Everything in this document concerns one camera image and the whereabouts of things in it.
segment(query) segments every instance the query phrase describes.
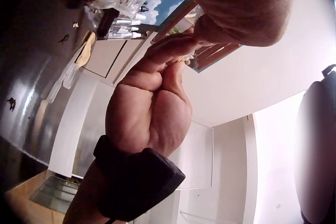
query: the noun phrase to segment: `cabinet door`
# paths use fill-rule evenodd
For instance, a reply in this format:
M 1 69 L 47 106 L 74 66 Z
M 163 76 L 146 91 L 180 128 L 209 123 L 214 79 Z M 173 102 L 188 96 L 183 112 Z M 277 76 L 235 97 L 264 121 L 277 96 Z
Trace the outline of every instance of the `cabinet door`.
M 98 40 L 85 69 L 106 78 L 125 40 Z
M 169 156 L 169 159 L 186 175 L 178 189 L 211 186 L 212 136 L 212 128 L 192 122 L 183 143 Z

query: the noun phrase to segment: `dropper bottle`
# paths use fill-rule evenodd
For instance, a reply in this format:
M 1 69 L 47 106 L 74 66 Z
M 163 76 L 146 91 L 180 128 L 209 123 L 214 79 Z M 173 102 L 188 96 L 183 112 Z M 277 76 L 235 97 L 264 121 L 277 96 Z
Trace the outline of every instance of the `dropper bottle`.
M 106 40 L 120 40 L 120 39 L 132 39 L 140 38 L 141 33 L 129 32 L 129 33 L 108 33 Z
M 135 26 L 116 25 L 112 26 L 108 33 L 130 33 L 138 30 L 139 28 Z

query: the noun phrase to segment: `white cabinet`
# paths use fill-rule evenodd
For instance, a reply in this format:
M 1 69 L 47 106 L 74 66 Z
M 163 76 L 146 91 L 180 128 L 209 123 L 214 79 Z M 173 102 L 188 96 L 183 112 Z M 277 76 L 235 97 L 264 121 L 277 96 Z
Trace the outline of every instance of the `white cabinet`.
M 149 33 L 146 39 L 96 41 L 83 72 L 108 85 L 115 85 L 120 76 L 125 76 L 144 56 L 156 34 Z
M 186 138 L 169 159 L 186 175 L 178 189 L 210 187 L 212 183 L 212 128 L 192 122 Z
M 106 78 L 110 67 L 125 44 L 125 40 L 98 40 L 85 69 Z

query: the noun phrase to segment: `bottle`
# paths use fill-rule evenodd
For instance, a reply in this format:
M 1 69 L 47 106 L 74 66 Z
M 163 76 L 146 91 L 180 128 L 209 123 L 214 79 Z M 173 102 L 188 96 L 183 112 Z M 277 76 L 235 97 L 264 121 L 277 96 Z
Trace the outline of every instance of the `bottle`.
M 141 8 L 138 10 L 138 12 L 146 12 L 146 11 L 149 11 L 149 8 L 145 6 L 141 6 Z
M 129 32 L 129 33 L 109 33 L 106 40 L 117 40 L 117 39 L 131 39 L 131 38 L 140 38 L 141 33 Z
M 141 20 L 141 21 L 144 21 L 144 20 L 146 20 L 146 16 L 145 15 L 142 15 L 142 14 L 140 14 L 140 13 L 137 13 L 136 15 L 135 15 L 135 17 L 134 17 L 134 19 L 137 19 L 137 20 Z
M 130 33 L 130 32 L 135 32 L 137 30 L 139 30 L 139 28 L 134 27 L 134 26 L 116 25 L 116 26 L 111 26 L 108 33 Z
M 121 14 L 121 13 L 119 14 L 118 18 L 127 18 L 127 19 L 130 19 L 128 16 L 126 16 L 125 14 Z M 134 19 L 141 20 L 141 21 L 146 20 L 146 18 L 147 17 L 145 15 L 142 15 L 140 13 L 135 14 L 135 17 L 134 17 Z
M 141 21 L 140 20 L 131 20 L 129 18 L 124 18 L 124 17 L 117 17 L 116 19 L 114 19 L 114 21 L 112 22 L 112 25 L 127 25 L 127 26 L 131 26 L 131 25 L 140 25 Z

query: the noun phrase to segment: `finger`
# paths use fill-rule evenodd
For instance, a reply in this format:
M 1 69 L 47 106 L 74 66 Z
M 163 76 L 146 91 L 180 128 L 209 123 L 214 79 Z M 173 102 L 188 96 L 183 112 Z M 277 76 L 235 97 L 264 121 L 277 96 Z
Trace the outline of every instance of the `finger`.
M 182 73 L 185 66 L 185 63 L 183 62 L 175 62 L 167 66 L 162 76 L 161 87 L 163 90 L 176 94 L 191 108 L 190 101 L 182 86 Z
M 174 57 L 186 55 L 198 47 L 192 37 L 172 38 L 148 51 L 133 69 L 147 73 L 161 71 Z
M 159 41 L 157 41 L 155 44 L 151 45 L 147 51 L 152 50 L 153 48 L 159 46 L 162 43 L 165 43 L 166 41 L 173 39 L 173 38 L 184 38 L 184 37 L 192 37 L 191 33 L 175 33 L 175 34 L 170 34 Z
M 147 73 L 131 69 L 119 84 L 134 86 L 152 92 L 161 86 L 162 76 L 159 72 Z

